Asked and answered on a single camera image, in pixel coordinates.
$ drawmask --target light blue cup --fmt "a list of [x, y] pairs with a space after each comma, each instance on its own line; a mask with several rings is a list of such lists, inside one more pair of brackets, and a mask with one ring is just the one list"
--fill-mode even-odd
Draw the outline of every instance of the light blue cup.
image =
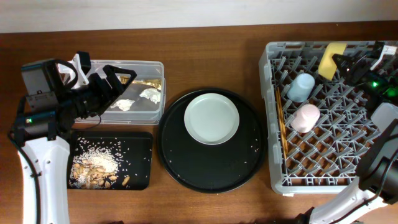
[[287, 92], [287, 97], [293, 102], [301, 103], [304, 102], [312, 91], [315, 85], [315, 79], [308, 73], [302, 73], [298, 75]]

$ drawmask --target cable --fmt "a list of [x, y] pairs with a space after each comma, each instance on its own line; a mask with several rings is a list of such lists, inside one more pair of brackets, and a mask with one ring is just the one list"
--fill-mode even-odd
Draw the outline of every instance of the cable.
[[393, 134], [392, 136], [388, 137], [386, 142], [398, 138], [398, 134]]
[[13, 140], [11, 137], [11, 132], [8, 132], [7, 134], [8, 139], [14, 144], [14, 146], [17, 148], [18, 152], [23, 156], [23, 158], [26, 160], [27, 164], [29, 165], [29, 168], [33, 172], [31, 175], [32, 178], [34, 178], [35, 181], [35, 189], [36, 189], [36, 223], [40, 224], [41, 222], [41, 209], [40, 209], [40, 185], [39, 185], [39, 174], [36, 172], [36, 168], [33, 165], [33, 162], [29, 159], [25, 151], [18, 146], [18, 144]]
[[388, 163], [388, 166], [386, 167], [386, 169], [384, 170], [384, 173], [381, 177], [381, 181], [380, 181], [380, 187], [378, 188], [376, 194], [371, 197], [370, 199], [365, 200], [364, 202], [362, 202], [361, 204], [357, 205], [356, 207], [354, 207], [353, 209], [351, 209], [351, 211], [349, 211], [347, 214], [343, 215], [341, 218], [331, 222], [330, 224], [334, 224], [334, 223], [338, 223], [341, 222], [342, 220], [344, 220], [345, 218], [347, 218], [348, 216], [350, 216], [352, 213], [354, 213], [355, 211], [357, 211], [358, 209], [360, 209], [362, 206], [367, 205], [368, 203], [372, 202], [373, 200], [375, 200], [376, 198], [378, 198], [378, 196], [380, 196], [384, 184], [386, 183], [386, 179], [387, 179], [387, 173], [390, 170], [392, 164], [395, 162], [395, 160], [398, 158], [398, 149], [396, 149], [395, 153], [392, 156], [392, 159], [390, 160], [390, 162]]
[[90, 116], [95, 116], [95, 115], [99, 116], [99, 122], [96, 123], [95, 125], [92, 125], [91, 127], [88, 127], [88, 128], [73, 128], [72, 130], [75, 130], [75, 131], [78, 131], [78, 130], [79, 130], [79, 131], [81, 131], [81, 130], [88, 130], [88, 129], [97, 127], [98, 125], [101, 124], [102, 118], [101, 118], [101, 115], [99, 115], [97, 112], [92, 112], [92, 113], [90, 114]]
[[370, 81], [371, 81], [371, 80], [366, 80], [365, 82], [361, 82], [361, 83], [359, 83], [359, 84], [355, 84], [354, 87], [359, 87], [360, 85], [366, 84], [366, 83], [368, 83], [368, 82], [370, 82]]

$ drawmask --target white plate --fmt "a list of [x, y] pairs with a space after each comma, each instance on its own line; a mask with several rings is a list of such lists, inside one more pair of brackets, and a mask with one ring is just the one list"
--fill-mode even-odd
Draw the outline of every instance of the white plate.
[[227, 97], [207, 93], [193, 99], [184, 114], [188, 133], [198, 142], [215, 145], [228, 141], [239, 126], [239, 113]]

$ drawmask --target black tray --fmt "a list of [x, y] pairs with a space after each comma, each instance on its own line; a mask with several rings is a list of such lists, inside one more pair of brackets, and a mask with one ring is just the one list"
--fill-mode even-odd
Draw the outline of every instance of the black tray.
[[[89, 141], [89, 143], [84, 144], [80, 142], [83, 138]], [[70, 157], [67, 166], [68, 188], [79, 189], [78, 187], [70, 186], [69, 184], [70, 172], [73, 165], [73, 157], [82, 155], [83, 150], [85, 150], [86, 147], [88, 145], [91, 145], [91, 143], [93, 142], [97, 145], [110, 147], [114, 146], [114, 144], [119, 141], [121, 142], [120, 149], [124, 161], [121, 162], [121, 167], [119, 167], [119, 171], [116, 174], [119, 177], [110, 189], [144, 190], [149, 185], [150, 164], [152, 162], [153, 137], [151, 133], [137, 133], [126, 131], [75, 131], [72, 134], [72, 138], [70, 141]], [[114, 147], [114, 149], [112, 149], [112, 155], [119, 152], [118, 150], [116, 150], [117, 148], [118, 147]], [[129, 187], [122, 186], [125, 175], [130, 176], [130, 180], [128, 182]]]
[[[239, 128], [223, 144], [209, 146], [194, 140], [184, 124], [188, 104], [197, 96], [217, 93], [228, 97], [239, 112]], [[246, 183], [265, 158], [266, 133], [254, 108], [226, 90], [197, 90], [178, 99], [159, 124], [158, 153], [167, 172], [180, 184], [205, 193], [233, 190]]]

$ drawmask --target white wall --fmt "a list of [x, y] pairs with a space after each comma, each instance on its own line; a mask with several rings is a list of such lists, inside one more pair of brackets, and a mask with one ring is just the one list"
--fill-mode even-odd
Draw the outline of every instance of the white wall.
[[397, 0], [0, 0], [0, 32], [398, 20]]

